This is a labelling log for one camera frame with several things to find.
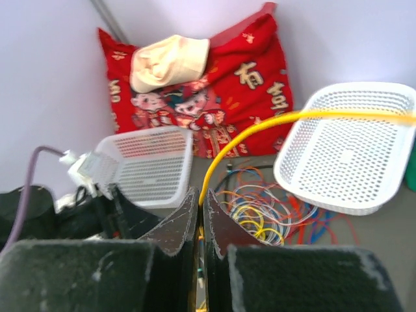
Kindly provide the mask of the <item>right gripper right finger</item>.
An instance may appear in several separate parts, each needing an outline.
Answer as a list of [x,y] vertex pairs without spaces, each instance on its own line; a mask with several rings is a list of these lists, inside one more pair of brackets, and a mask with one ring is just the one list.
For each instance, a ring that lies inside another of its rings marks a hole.
[[389,275],[353,246],[267,246],[203,203],[209,311],[401,311]]

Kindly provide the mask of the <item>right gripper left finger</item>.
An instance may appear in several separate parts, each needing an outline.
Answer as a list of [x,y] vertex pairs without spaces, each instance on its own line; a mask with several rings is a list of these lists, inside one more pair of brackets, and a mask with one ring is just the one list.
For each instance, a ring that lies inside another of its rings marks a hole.
[[198,196],[136,240],[16,243],[1,257],[1,310],[194,311]]

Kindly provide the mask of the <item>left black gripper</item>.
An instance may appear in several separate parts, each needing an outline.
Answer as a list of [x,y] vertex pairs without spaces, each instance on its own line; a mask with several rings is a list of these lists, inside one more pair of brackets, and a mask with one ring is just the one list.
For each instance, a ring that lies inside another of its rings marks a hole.
[[78,187],[75,202],[57,212],[50,191],[32,185],[19,239],[138,239],[156,226],[156,215],[132,203],[118,185],[108,190],[111,199],[102,194],[94,198]]

